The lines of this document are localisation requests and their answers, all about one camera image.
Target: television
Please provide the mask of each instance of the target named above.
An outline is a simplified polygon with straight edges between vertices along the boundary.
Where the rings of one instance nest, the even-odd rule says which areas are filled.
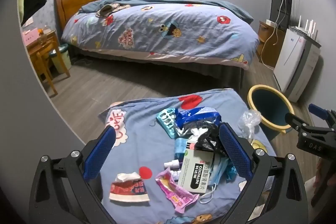
[[[271,14],[269,20],[278,24],[278,28],[280,30],[286,31],[290,24],[291,12],[292,12],[292,0],[272,0]]]

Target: pink box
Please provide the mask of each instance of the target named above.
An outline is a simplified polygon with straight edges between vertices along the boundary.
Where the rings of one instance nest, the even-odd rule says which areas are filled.
[[[22,35],[23,35],[24,44],[26,46],[33,43],[36,39],[38,39],[40,37],[39,31],[38,31],[37,28],[35,28],[31,31],[25,32]]]

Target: white door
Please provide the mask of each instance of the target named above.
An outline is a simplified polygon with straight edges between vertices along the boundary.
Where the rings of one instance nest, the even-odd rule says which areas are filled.
[[[281,92],[285,92],[299,64],[306,40],[287,30],[285,40],[274,69],[274,75],[279,83]]]

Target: metal bolt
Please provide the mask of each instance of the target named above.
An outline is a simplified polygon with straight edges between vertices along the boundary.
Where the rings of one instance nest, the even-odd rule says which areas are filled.
[[[48,160],[48,156],[43,156],[42,158],[41,158],[41,162],[45,162],[45,161],[47,161]]]
[[[289,158],[290,160],[295,160],[295,156],[294,156],[293,154],[288,154],[288,158]]]
[[[257,155],[259,155],[259,156],[263,156],[263,155],[265,155],[265,151],[262,150],[262,149],[257,149],[255,152],[256,152]]]
[[[77,157],[79,156],[79,151],[77,151],[77,150],[72,151],[71,156],[72,156],[73,158],[77,158]]]

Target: bed sheet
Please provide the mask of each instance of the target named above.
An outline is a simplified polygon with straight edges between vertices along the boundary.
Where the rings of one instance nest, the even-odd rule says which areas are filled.
[[[155,176],[164,170],[163,163],[174,159],[174,140],[155,123],[156,115],[165,108],[191,109],[208,106],[215,108],[238,136],[238,120],[247,110],[246,104],[232,89],[209,90],[187,96],[152,98],[114,104],[100,114],[100,118],[111,124],[117,133],[115,146],[109,153],[102,169],[102,204],[118,224],[182,224],[204,223],[219,218],[230,209],[239,196],[245,181],[239,176],[227,183],[222,177],[213,199],[208,204],[199,201],[188,206],[183,215],[174,211],[172,203],[155,182]],[[269,155],[275,152],[259,126],[255,139],[263,143]],[[150,201],[127,204],[109,200],[110,186],[118,173],[139,172],[140,167],[152,171],[152,177],[144,180]],[[272,183],[268,179],[265,189]]]
[[[107,18],[97,18],[94,9],[81,10],[67,23],[62,40],[138,60],[249,68],[258,35],[225,5],[141,3]]]

